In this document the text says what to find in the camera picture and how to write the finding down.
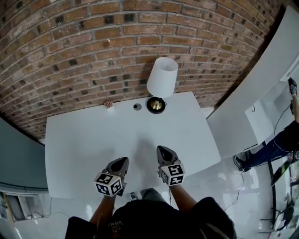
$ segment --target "gray wall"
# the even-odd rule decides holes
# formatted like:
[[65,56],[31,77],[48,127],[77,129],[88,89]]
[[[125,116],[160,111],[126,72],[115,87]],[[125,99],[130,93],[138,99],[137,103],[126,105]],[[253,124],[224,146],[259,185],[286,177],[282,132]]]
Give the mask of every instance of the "gray wall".
[[0,118],[0,185],[47,188],[44,148]]

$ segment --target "brass lamp base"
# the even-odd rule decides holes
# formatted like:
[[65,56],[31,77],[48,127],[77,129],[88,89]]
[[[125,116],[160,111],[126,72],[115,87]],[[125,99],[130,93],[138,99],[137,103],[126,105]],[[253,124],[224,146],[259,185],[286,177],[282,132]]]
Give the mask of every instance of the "brass lamp base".
[[148,110],[153,114],[160,114],[165,110],[166,103],[158,97],[149,98],[146,104]]

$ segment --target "black shirt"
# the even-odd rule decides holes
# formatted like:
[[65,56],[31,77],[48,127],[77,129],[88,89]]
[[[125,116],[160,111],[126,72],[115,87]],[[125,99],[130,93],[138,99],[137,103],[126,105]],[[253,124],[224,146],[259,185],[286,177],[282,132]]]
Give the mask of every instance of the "black shirt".
[[234,223],[211,197],[199,201],[189,213],[180,212],[167,203],[136,200],[116,210],[110,222],[100,228],[72,217],[66,239],[101,238],[199,238],[236,239]]
[[289,124],[284,131],[275,137],[275,142],[282,147],[284,146],[285,150],[295,151],[299,143],[299,123],[293,121]]

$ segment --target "person's arm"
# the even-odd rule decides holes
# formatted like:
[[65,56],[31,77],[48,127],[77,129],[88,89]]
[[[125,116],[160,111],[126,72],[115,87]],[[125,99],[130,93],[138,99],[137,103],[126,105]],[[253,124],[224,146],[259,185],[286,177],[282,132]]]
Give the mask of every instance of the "person's arm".
[[299,123],[299,106],[298,106],[298,100],[296,92],[292,92],[292,106],[293,106],[293,112],[295,116],[295,121]]
[[116,198],[116,195],[114,197],[104,196],[100,205],[98,206],[97,210],[94,212],[94,214],[93,214],[92,218],[89,220],[89,222],[96,224],[96,225],[99,222],[99,227],[107,224],[109,219],[112,217],[115,198]]
[[191,197],[181,185],[174,185],[169,188],[174,200],[176,201],[178,209],[182,212],[190,212],[197,203],[193,197]]

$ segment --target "black cable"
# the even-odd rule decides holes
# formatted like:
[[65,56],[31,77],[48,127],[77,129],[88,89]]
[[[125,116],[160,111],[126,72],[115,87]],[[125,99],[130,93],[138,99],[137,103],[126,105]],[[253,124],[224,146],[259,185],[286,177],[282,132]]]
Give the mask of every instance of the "black cable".
[[287,152],[287,153],[291,153],[291,151],[282,150],[281,147],[278,146],[277,143],[275,142],[275,137],[276,137],[276,135],[275,135],[275,131],[276,131],[276,127],[277,127],[277,125],[278,125],[278,123],[279,123],[281,117],[284,115],[284,113],[287,111],[287,109],[288,109],[290,106],[291,106],[291,104],[290,104],[290,105],[289,105],[289,106],[282,112],[281,116],[279,117],[279,119],[278,119],[278,121],[277,121],[277,123],[276,123],[276,125],[275,125],[275,128],[274,128],[274,138],[273,138],[273,142],[276,144],[276,146],[277,146],[281,151],[283,151],[283,152]]
[[34,217],[33,217],[33,215],[34,215],[35,213],[39,214],[39,215],[41,216],[40,218],[49,218],[49,217],[50,217],[51,215],[53,215],[53,214],[64,214],[64,215],[66,215],[68,218],[71,218],[69,215],[67,215],[67,214],[65,214],[65,213],[63,213],[63,212],[54,212],[54,213],[51,213],[52,199],[53,199],[53,198],[51,197],[51,200],[50,200],[50,212],[49,212],[49,214],[48,214],[47,216],[45,216],[45,215],[43,215],[43,214],[41,214],[41,213],[35,211],[34,213],[31,214],[32,219],[37,219],[37,218],[34,218]]
[[170,189],[168,189],[168,192],[169,192],[169,201],[170,201],[170,206],[172,206],[172,205],[171,205],[171,193],[170,193]]
[[244,186],[244,183],[245,183],[243,173],[244,173],[244,171],[241,173],[243,184],[242,184],[242,186],[240,187],[240,189],[238,191],[237,199],[234,203],[232,203],[230,206],[228,206],[224,211],[226,211],[229,207],[231,207],[232,205],[235,205],[238,202],[240,191],[241,191],[241,189],[242,189],[242,187]]

